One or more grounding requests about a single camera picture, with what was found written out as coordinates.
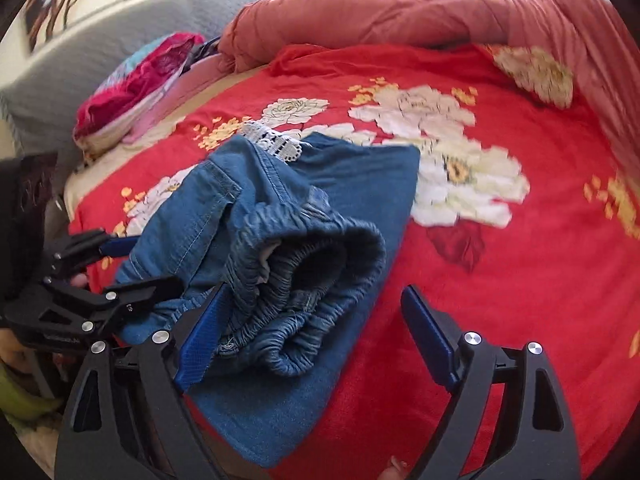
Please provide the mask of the person's right hand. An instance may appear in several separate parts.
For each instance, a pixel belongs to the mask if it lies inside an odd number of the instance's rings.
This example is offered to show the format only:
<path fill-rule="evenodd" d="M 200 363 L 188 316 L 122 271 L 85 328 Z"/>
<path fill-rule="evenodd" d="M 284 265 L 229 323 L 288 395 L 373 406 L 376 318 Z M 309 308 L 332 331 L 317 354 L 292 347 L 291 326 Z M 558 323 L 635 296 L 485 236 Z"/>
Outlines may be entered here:
<path fill-rule="evenodd" d="M 378 475 L 378 480 L 405 480 L 408 477 L 408 464 L 399 458 L 392 456 L 383 471 Z"/>

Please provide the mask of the person's left hand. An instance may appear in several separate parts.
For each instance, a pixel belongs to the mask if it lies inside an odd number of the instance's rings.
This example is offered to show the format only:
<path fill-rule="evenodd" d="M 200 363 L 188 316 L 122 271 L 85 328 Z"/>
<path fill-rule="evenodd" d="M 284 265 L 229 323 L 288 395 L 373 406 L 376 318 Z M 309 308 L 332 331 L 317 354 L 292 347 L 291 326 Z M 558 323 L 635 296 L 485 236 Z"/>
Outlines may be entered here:
<path fill-rule="evenodd" d="M 86 288 L 88 286 L 88 276 L 86 274 L 77 274 L 70 280 L 70 284 L 76 287 Z M 17 372 L 26 375 L 33 375 L 34 368 L 32 367 L 32 364 L 29 364 L 27 359 L 28 349 L 17 340 L 12 330 L 1 327 L 0 333 L 1 361 Z M 75 364 L 77 358 L 74 358 L 73 356 L 55 354 L 53 361 L 58 366 L 71 366 L 72 364 Z"/>

